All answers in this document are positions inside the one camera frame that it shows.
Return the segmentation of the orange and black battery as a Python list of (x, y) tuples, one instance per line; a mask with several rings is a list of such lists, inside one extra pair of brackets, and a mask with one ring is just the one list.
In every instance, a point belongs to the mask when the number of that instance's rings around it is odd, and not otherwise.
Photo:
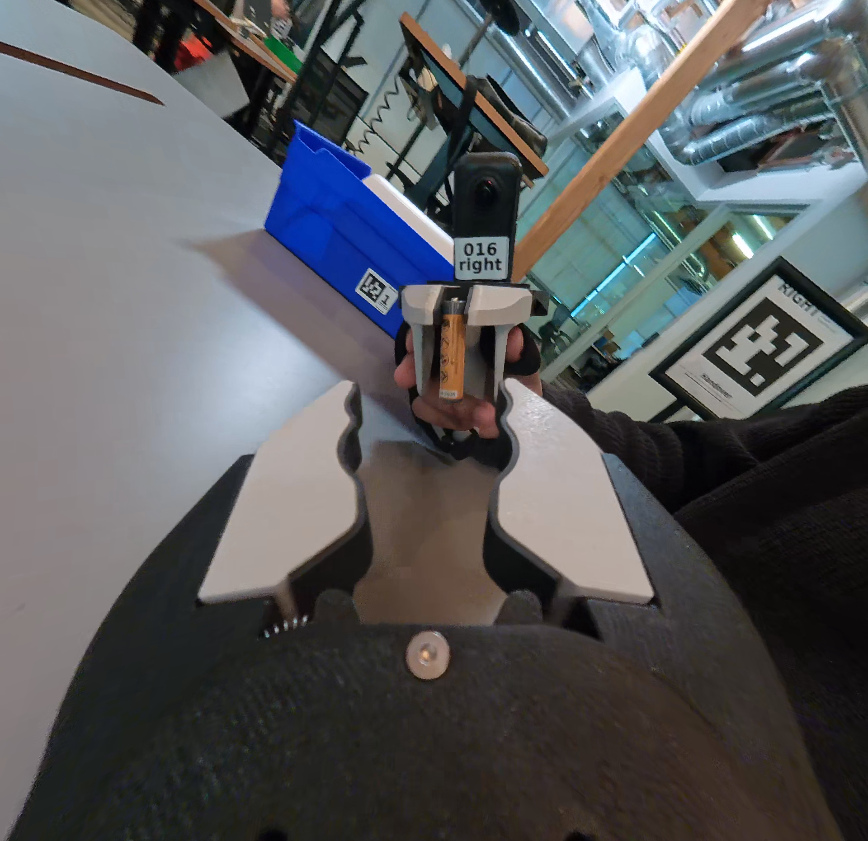
[(439, 306), (439, 351), (437, 382), (439, 398), (450, 404), (461, 402), (465, 388), (467, 319), (466, 297), (447, 292)]

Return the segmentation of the black round lamp head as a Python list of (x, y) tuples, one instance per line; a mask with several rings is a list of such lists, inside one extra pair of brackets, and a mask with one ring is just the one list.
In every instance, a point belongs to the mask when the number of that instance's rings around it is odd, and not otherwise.
[(513, 0), (478, 0), (478, 2), (485, 13), (485, 26), (491, 26), (493, 23), (508, 37), (515, 37), (522, 29)]

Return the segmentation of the wooden top desk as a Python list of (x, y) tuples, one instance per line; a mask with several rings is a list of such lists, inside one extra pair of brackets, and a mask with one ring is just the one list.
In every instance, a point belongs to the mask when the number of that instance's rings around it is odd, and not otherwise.
[(410, 91), (425, 117), (433, 117), (447, 135), (425, 172), (407, 190), (410, 201), (427, 212), (438, 207), (439, 192), (459, 157), (469, 150), (515, 155), (522, 164), (522, 181), (527, 187), (546, 176), (548, 166), (543, 157), (508, 126), (431, 35), (407, 12), (399, 24), (408, 49), (405, 70)]

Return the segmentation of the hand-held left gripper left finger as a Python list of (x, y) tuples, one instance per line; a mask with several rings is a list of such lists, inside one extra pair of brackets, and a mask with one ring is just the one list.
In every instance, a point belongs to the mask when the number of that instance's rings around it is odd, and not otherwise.
[(259, 447), (198, 593), (199, 602), (270, 598), (310, 608), (323, 589), (352, 592), (373, 542), (363, 487), (359, 386), (343, 380)]

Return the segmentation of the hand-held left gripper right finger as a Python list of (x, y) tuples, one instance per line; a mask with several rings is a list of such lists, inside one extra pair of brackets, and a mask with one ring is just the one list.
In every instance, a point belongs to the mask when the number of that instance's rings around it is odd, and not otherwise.
[(511, 448), (491, 496), (495, 537), (556, 588), (648, 605), (654, 589), (600, 448), (525, 385), (506, 380), (500, 396)]

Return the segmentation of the black bag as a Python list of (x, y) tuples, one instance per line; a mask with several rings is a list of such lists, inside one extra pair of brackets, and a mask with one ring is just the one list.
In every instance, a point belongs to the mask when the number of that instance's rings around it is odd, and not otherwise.
[(495, 111), (505, 120), (509, 127), (534, 151), (543, 158), (548, 147), (548, 138), (537, 130), (504, 89), (491, 76), (468, 76), (476, 84), (476, 89), (492, 105)]

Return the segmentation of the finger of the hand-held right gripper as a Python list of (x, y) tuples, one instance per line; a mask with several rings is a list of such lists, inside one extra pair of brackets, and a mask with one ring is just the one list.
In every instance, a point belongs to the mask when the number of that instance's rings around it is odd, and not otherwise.
[[(527, 286), (480, 283), (470, 288), (466, 304), (467, 381), (473, 396), (496, 398), (505, 377), (509, 333), (528, 321), (533, 304), (533, 293)], [(493, 335), (491, 366), (482, 355), (483, 330), (491, 330)]]
[(400, 294), (406, 333), (400, 346), (407, 348), (411, 382), (418, 395), (441, 396), (443, 359), (443, 304), (449, 297), (448, 283), (408, 285)]

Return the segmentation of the person's right forearm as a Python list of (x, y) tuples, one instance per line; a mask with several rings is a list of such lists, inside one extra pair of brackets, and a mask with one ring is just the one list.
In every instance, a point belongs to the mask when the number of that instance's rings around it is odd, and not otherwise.
[(669, 510), (764, 473), (866, 479), (867, 388), (741, 420), (640, 422), (593, 408), (580, 391), (542, 384), (543, 398), (575, 422), (601, 452), (616, 456)]

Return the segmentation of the person's right hand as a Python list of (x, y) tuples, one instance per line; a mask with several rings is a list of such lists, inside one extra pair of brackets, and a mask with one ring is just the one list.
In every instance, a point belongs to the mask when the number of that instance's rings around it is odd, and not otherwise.
[[(418, 397), (413, 399), (410, 404), (415, 417), (424, 423), (444, 430), (453, 432), (476, 431), (480, 437), (488, 439), (498, 437), (499, 431), (493, 404), (471, 396), (458, 402), (443, 401), (439, 398), (439, 383), (436, 381), (429, 384), (424, 393), (417, 387), (411, 331), (408, 327), (403, 327), (399, 333), (405, 336), (405, 343), (404, 346), (399, 347), (400, 342), (396, 340), (396, 357), (401, 361), (396, 361), (394, 380), (401, 390), (409, 392), (415, 388), (418, 392)], [(516, 326), (509, 332), (506, 363), (524, 360), (526, 353), (524, 336), (525, 331), (521, 326)], [(538, 397), (543, 396), (542, 380), (538, 371), (529, 376), (516, 376), (515, 379), (529, 391), (535, 392)]]

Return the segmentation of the framed marker poster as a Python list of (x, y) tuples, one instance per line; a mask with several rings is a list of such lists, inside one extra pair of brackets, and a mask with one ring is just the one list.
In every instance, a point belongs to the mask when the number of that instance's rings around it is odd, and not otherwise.
[(778, 257), (650, 373), (704, 420), (770, 413), (866, 345), (866, 325)]

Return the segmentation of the wooden support post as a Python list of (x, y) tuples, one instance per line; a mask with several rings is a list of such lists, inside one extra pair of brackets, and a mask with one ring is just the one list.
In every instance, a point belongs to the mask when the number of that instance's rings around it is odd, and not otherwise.
[(724, 0), (646, 95), (516, 244), (520, 282), (775, 0)]

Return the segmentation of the silver ventilation ducts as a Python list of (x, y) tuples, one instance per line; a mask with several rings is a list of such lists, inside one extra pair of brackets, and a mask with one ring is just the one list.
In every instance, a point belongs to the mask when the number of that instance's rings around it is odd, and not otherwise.
[(658, 131), (700, 166), (829, 120), (866, 166), (866, 0), (812, 0), (754, 27)]

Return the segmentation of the blue bin with marker tag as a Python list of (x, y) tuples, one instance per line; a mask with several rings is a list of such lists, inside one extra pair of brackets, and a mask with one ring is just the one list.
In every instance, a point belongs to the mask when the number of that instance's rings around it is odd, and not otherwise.
[(371, 168), (301, 122), (266, 232), (389, 336), (403, 323), (400, 290), (449, 282), (446, 259), (365, 185)]

